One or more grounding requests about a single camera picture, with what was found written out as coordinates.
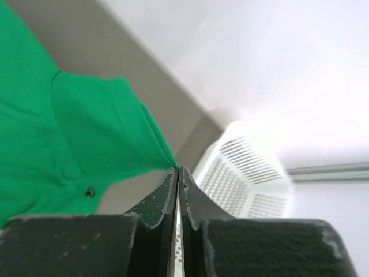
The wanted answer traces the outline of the green t-shirt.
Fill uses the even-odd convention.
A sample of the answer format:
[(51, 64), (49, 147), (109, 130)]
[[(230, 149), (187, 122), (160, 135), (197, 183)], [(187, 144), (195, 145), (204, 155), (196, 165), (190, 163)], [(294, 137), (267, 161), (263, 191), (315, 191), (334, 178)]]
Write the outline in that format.
[(177, 165), (126, 79), (61, 71), (1, 2), (1, 225), (95, 213), (114, 182)]

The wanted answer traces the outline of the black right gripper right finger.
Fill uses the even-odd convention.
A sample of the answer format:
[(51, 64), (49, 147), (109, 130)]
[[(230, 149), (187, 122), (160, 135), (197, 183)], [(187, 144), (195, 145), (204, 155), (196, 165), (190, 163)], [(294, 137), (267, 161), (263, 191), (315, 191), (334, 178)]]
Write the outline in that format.
[(179, 170), (186, 276), (356, 276), (336, 230), (316, 219), (237, 219)]

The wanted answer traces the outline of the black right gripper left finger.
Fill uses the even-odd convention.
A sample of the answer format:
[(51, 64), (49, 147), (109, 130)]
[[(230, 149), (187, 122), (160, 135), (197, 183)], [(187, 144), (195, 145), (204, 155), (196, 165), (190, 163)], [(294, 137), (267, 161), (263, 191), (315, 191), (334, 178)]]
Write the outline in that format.
[(120, 215), (16, 216), (1, 230), (2, 276), (166, 276), (178, 171)]

